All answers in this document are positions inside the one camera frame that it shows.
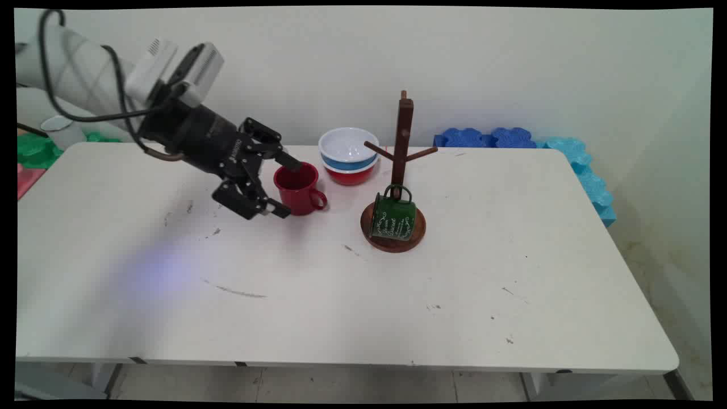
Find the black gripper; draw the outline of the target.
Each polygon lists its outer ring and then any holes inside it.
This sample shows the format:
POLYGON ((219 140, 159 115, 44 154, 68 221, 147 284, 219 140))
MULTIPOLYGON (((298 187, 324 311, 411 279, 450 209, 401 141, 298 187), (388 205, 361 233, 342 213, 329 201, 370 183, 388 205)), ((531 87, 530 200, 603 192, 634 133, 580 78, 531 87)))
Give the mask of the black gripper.
POLYGON ((248 156, 274 160, 294 173, 301 169, 302 163, 285 150, 279 132, 252 117, 246 118, 238 128, 205 105, 190 108, 171 101, 143 119, 138 135, 162 145, 163 151, 153 148, 145 151, 157 160, 185 161, 198 170, 219 176, 220 186, 211 197, 236 215, 246 220, 270 213, 281 219, 291 215, 288 206, 271 198, 263 189, 261 165, 246 168, 240 165, 238 154, 242 150, 248 156))

